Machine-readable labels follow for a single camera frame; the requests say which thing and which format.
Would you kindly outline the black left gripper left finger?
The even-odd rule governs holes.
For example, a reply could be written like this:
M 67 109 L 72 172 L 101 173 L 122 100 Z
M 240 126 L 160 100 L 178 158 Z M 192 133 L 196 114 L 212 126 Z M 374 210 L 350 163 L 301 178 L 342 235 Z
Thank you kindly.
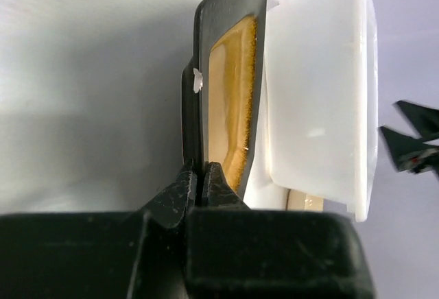
M 194 161 L 189 159 L 178 172 L 176 179 L 139 211 L 164 229 L 178 228 L 184 223 L 187 210 L 195 205 L 196 172 Z

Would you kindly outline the white plastic bin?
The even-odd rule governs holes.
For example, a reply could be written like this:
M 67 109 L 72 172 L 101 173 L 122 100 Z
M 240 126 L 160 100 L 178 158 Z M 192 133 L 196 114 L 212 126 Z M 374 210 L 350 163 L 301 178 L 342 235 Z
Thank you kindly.
M 367 219 L 378 151 L 373 0 L 289 0 L 267 13 L 251 208 L 325 200 Z

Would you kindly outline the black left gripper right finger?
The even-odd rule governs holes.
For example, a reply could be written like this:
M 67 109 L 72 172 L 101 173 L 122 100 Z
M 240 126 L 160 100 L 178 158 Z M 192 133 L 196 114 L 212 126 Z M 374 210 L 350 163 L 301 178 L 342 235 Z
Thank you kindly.
M 244 201 L 229 187 L 222 166 L 207 165 L 202 185 L 202 206 L 228 210 L 249 210 Z

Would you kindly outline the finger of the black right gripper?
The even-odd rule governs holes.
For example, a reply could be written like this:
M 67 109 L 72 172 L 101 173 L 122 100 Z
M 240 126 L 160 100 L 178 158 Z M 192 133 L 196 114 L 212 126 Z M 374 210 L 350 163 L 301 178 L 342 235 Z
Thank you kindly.
M 401 134 L 387 126 L 379 127 L 388 154 L 398 172 L 421 174 L 432 171 L 438 174 L 438 146 Z
M 423 141 L 438 140 L 438 109 L 399 100 L 394 103 Z

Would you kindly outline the black yellow square plate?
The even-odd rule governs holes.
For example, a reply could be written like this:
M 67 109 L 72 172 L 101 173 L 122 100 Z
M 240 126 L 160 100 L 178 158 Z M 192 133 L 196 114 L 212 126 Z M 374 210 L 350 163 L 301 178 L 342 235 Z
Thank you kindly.
M 202 0 L 193 26 L 193 55 L 182 73 L 183 158 L 198 177 L 222 166 L 229 187 L 244 196 L 254 159 L 259 116 L 267 0 Z M 193 68 L 203 88 L 193 92 Z

